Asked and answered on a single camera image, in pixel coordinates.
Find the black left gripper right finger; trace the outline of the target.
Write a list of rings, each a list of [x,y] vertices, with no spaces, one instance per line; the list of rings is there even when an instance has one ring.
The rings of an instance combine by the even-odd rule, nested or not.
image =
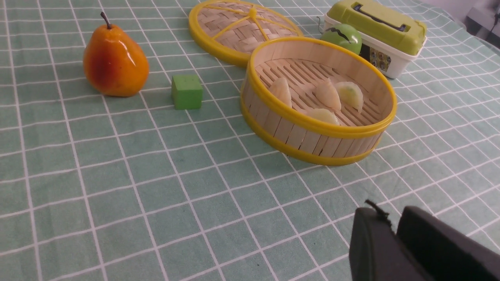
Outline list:
[[[406,206],[398,238],[433,281],[498,281],[499,254],[416,206]]]

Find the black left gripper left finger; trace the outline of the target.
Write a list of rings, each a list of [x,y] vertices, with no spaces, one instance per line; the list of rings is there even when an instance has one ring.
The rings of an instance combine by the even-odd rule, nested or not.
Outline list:
[[[392,230],[389,213],[373,201],[355,211],[349,249],[354,281],[429,281],[430,275],[416,261]]]

